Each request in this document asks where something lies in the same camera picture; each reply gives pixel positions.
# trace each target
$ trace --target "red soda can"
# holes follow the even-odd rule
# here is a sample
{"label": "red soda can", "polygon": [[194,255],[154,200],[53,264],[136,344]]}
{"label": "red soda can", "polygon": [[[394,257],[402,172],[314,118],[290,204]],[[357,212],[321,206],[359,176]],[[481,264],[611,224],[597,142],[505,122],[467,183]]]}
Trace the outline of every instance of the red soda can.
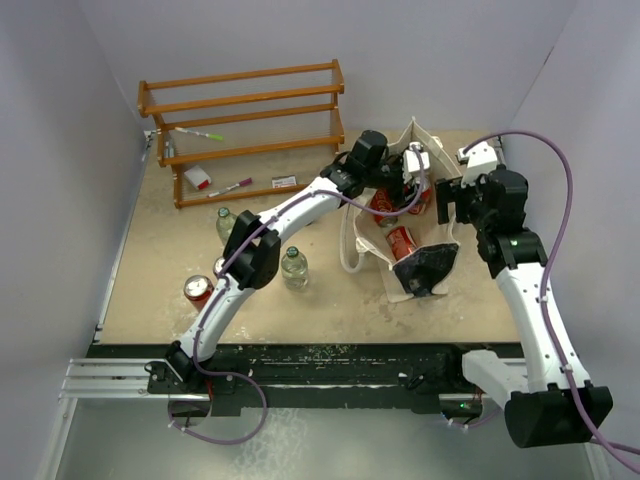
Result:
{"label": "red soda can", "polygon": [[387,242],[391,246],[391,251],[396,260],[402,260],[410,253],[415,252],[418,247],[416,242],[413,241],[411,233],[407,230],[407,227],[397,227],[389,232],[387,235]]}
{"label": "red soda can", "polygon": [[429,179],[427,179],[427,188],[420,194],[420,199],[418,203],[416,203],[413,207],[409,209],[409,213],[411,215],[419,215],[424,212],[431,201],[431,194],[433,193],[433,189],[431,188],[431,183],[429,183]]}
{"label": "red soda can", "polygon": [[[395,212],[391,203],[391,198],[389,198],[389,194],[384,188],[379,188],[378,191],[376,191],[376,194],[371,199],[369,206],[379,212]],[[383,217],[382,215],[373,214],[373,219],[376,221],[378,226],[382,228],[390,227],[391,225],[398,223],[398,217]]]}
{"label": "red soda can", "polygon": [[204,275],[194,275],[184,282],[184,296],[199,312],[213,293],[213,283]]}

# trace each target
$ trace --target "gray wall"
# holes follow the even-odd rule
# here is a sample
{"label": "gray wall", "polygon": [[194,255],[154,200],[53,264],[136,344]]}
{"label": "gray wall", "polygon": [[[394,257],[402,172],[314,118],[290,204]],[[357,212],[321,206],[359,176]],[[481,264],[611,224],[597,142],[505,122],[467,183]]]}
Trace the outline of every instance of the gray wall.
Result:
{"label": "gray wall", "polygon": [[73,0],[0,2],[0,464],[33,478],[91,340],[143,134]]}
{"label": "gray wall", "polygon": [[[640,445],[640,3],[580,1],[513,127],[565,150],[575,180],[572,218],[552,281],[569,334],[614,410],[603,431]],[[529,178],[529,224],[550,249],[562,214],[558,161],[533,140],[507,143]],[[616,466],[616,478],[636,478]]]}
{"label": "gray wall", "polygon": [[[328,61],[352,128],[505,127],[575,0],[80,0],[132,108],[139,80]],[[144,125],[152,127],[148,119]]]}

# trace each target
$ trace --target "red label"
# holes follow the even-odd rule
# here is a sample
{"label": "red label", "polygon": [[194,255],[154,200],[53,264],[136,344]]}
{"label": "red label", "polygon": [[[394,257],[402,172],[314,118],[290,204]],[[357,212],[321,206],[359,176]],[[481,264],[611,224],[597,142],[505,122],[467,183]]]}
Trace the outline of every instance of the red label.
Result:
{"label": "red label", "polygon": [[[394,212],[395,209],[391,204],[391,198],[384,188],[380,188],[376,191],[376,194],[371,199],[369,204],[371,208],[378,212]],[[382,215],[373,214],[373,219],[380,226],[390,226],[398,221],[397,217],[383,217]]]}
{"label": "red label", "polygon": [[427,188],[422,194],[420,194],[420,200],[413,207],[409,209],[411,215],[419,215],[427,209],[427,205],[431,200],[431,187]]}
{"label": "red label", "polygon": [[193,299],[193,300],[189,299],[189,301],[191,302],[191,305],[196,307],[196,310],[198,310],[198,312],[201,312],[202,309],[204,308],[204,306],[209,301],[209,297],[210,296],[211,296],[211,292],[210,291],[206,291],[201,296],[199,296],[197,299]]}
{"label": "red label", "polygon": [[387,235],[387,242],[389,242],[396,260],[402,260],[418,249],[406,227],[398,227],[391,230]]}

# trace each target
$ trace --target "wooden shelf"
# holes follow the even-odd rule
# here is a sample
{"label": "wooden shelf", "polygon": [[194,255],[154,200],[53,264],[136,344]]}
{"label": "wooden shelf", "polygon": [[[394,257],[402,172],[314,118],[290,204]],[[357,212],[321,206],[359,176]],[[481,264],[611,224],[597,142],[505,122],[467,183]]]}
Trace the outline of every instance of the wooden shelf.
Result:
{"label": "wooden shelf", "polygon": [[[174,203],[177,208],[182,208],[235,198],[290,193],[303,188],[253,190],[191,200],[183,200],[180,194],[183,169],[193,163],[318,145],[333,146],[334,152],[338,152],[340,144],[344,143],[344,128],[338,111],[338,95],[342,93],[344,77],[340,64],[334,59],[329,63],[244,73],[151,83],[141,81],[138,111],[142,117],[154,119],[158,134],[158,163],[162,167],[171,166]],[[254,107],[247,111],[246,105]],[[224,114],[211,116],[210,109],[222,110]],[[178,132],[176,128],[216,133],[222,135],[224,141]],[[165,149],[165,143],[169,141],[175,145],[175,154],[171,157]]]}

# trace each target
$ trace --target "floor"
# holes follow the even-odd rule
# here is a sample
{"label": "floor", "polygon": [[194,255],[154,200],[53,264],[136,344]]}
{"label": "floor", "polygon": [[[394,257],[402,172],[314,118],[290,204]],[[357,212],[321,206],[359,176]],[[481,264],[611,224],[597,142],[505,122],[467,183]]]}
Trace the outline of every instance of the floor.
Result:
{"label": "floor", "polygon": [[[345,148],[359,133],[347,132]],[[393,141],[401,132],[385,133]],[[480,132],[437,134],[452,154]],[[212,174],[213,188],[252,175],[254,184],[249,189],[259,189],[271,177],[289,173],[295,173],[299,182],[308,182],[332,159],[329,147],[315,147],[215,160],[204,166]],[[172,202],[171,172],[151,158],[101,342],[169,343],[179,338],[196,318],[196,311],[182,295],[184,280],[197,273],[212,276],[212,265],[222,253],[215,232],[217,209],[226,205],[236,213],[245,209],[259,212],[283,198],[286,197],[271,195],[177,210]],[[244,304],[222,337],[223,342],[518,341],[503,296],[478,257],[473,227],[456,226],[455,235],[462,247],[446,281],[447,295],[390,303],[374,258],[368,259],[359,274],[342,270],[338,257],[341,215],[341,211],[326,215],[290,241],[309,259],[308,291],[295,294],[286,290],[279,278],[275,279]],[[419,236],[428,237],[431,228],[418,229]]]}

